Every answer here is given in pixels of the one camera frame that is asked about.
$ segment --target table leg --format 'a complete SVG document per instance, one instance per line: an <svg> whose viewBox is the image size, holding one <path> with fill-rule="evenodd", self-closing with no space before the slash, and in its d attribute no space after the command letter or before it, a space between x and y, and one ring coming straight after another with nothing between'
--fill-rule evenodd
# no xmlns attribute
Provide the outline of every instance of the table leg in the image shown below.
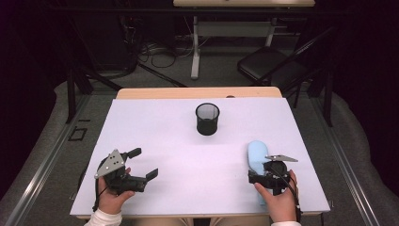
<svg viewBox="0 0 399 226"><path fill-rule="evenodd" d="M193 23L193 36L194 36L194 55L193 55L193 66L191 68L191 79L199 78L199 69L200 69L200 49L199 49L199 31L198 31L198 18L194 17Z"/></svg>

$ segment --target black cable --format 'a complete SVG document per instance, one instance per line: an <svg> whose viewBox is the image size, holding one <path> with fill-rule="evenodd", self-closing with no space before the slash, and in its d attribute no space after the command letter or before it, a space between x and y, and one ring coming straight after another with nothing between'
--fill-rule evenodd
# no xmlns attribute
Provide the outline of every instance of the black cable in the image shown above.
<svg viewBox="0 0 399 226"><path fill-rule="evenodd" d="M141 63L138 63L137 66L139 66L140 68L146 70L149 73L152 73L153 75L155 75L157 77L160 77L160 78L170 82L171 84L173 84L173 85L175 85L177 87L180 87L180 88L186 88L187 87L185 84L182 84L182 83L180 83L180 82L178 82L178 81L176 81L174 79L171 79L171 78L167 77L166 75L161 74L161 73L157 72L156 70L151 69L151 68L149 68L149 67L147 67L147 66L145 66L145 65L143 65Z"/></svg>

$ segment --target table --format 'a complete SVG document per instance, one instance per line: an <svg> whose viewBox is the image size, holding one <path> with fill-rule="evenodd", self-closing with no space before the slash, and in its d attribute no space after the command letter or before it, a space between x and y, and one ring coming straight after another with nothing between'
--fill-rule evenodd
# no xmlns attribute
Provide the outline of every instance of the table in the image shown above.
<svg viewBox="0 0 399 226"><path fill-rule="evenodd" d="M226 98L231 95L237 98ZM209 137L196 130L195 108L204 102L221 111L218 130ZM287 167L296 173L305 214L329 211L291 109L277 88L171 88L120 90L71 215L92 214L94 174L102 159L116 148L124 153L140 147L142 154L126 162L131 174L144 176L158 168L159 175L124 204L125 218L264 216L267 207L259 205L247 181L247 144L255 139L268 146L269 154L299 160Z"/></svg>
<svg viewBox="0 0 399 226"><path fill-rule="evenodd" d="M175 7L183 8L309 8L314 0L174 0ZM267 37L270 46L275 32L276 19L271 22L199 22L194 16L194 54L191 79L199 78L199 36L216 37Z"/></svg>

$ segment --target light blue sponge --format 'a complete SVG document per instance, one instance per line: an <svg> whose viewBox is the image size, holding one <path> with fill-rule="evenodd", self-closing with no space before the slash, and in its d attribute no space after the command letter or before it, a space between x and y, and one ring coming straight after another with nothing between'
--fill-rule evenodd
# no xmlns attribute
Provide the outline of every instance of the light blue sponge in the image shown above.
<svg viewBox="0 0 399 226"><path fill-rule="evenodd" d="M265 158L268 155L267 146L259 141L254 140L248 144L248 163L249 167L256 171L259 175L264 174L263 163L270 161ZM265 202L260 194L258 194L259 204L265 205Z"/></svg>

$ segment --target electronic device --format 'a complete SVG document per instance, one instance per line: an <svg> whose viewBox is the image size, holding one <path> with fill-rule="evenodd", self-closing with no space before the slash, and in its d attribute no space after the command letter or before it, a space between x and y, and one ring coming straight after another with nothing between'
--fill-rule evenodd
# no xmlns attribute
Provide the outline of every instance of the electronic device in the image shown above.
<svg viewBox="0 0 399 226"><path fill-rule="evenodd" d="M128 153L120 153L118 149L115 149L107 158L105 158L94 175L96 179L96 202L93 206L93 211L96 211L99 204L99 198L102 191L99 194L98 191L98 179L103 176L106 189L115 191L117 195L120 195L124 191L132 190L137 192L144 192L144 188L147 183L158 176L158 169L146 174L146 177L135 177L126 173L126 160L127 158L133 158L141 154L141 149L136 148Z"/></svg>
<svg viewBox="0 0 399 226"><path fill-rule="evenodd" d="M281 194L290 183L290 173L283 161L297 162L296 159L285 155L265 156L271 160L263 163L264 174L258 174L253 169L248 171L248 179L251 184L259 183L262 186L272 189L273 195Z"/></svg>

